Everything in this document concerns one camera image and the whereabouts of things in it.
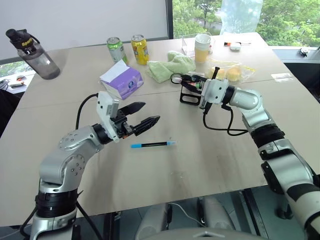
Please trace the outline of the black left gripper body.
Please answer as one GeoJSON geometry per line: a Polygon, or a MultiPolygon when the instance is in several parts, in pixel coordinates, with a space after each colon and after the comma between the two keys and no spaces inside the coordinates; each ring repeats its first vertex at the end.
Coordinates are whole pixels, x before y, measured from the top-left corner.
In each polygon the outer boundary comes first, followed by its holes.
{"type": "Polygon", "coordinates": [[[116,133],[119,138],[125,139],[134,134],[134,127],[127,123],[127,115],[133,113],[132,110],[121,108],[117,110],[116,116],[111,118],[112,122],[115,124],[116,133]]]}

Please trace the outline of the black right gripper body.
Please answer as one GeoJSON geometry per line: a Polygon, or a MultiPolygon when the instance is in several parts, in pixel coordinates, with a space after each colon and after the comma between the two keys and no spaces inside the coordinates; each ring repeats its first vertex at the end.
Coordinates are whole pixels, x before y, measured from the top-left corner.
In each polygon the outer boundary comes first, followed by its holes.
{"type": "Polygon", "coordinates": [[[199,91],[200,91],[200,99],[205,82],[207,81],[207,78],[205,78],[204,76],[200,76],[200,75],[190,75],[191,76],[191,83],[189,85],[195,86],[199,91]]]}

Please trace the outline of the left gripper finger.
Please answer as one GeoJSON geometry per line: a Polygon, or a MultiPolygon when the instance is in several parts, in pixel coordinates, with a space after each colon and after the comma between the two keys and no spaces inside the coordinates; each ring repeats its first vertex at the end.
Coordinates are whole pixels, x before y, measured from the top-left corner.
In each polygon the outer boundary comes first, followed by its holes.
{"type": "Polygon", "coordinates": [[[146,131],[148,131],[150,128],[152,128],[160,119],[159,115],[156,116],[150,116],[146,119],[142,120],[138,125],[132,127],[132,131],[135,136],[138,136],[146,131]]]}
{"type": "Polygon", "coordinates": [[[122,108],[120,108],[119,110],[125,115],[132,115],[136,112],[138,112],[146,103],[142,102],[142,101],[136,101],[136,102],[132,102],[122,108]]]}

